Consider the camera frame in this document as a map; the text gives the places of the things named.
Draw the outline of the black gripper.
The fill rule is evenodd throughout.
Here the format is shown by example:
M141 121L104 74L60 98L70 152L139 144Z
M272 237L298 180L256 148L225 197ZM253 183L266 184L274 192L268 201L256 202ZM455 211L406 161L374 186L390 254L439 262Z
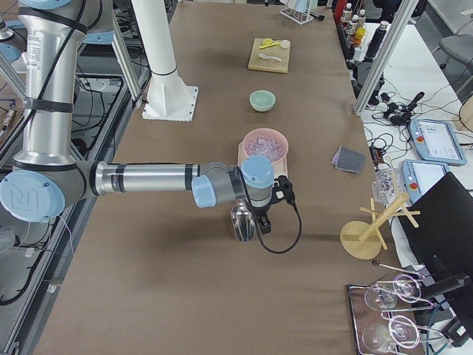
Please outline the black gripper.
M265 206L254 206L251 205L249 201L246 202L246 206L251 211L251 214L256 215L256 219L259 225L259 230L263 234L268 234L272 230L270 220L268 218L268 211L270 209L270 204Z

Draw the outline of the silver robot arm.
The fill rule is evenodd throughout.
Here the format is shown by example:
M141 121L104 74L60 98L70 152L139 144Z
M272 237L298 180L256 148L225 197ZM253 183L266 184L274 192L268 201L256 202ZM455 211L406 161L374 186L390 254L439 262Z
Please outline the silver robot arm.
M278 200L274 171L261 155L241 166L223 163L107 163L71 154L78 46L110 44L116 33L110 1L20 1L27 29L25 125L13 170L1 180L1 204L12 216L40 223L65 208L109 192L190 191L200 208L244 200L263 233Z

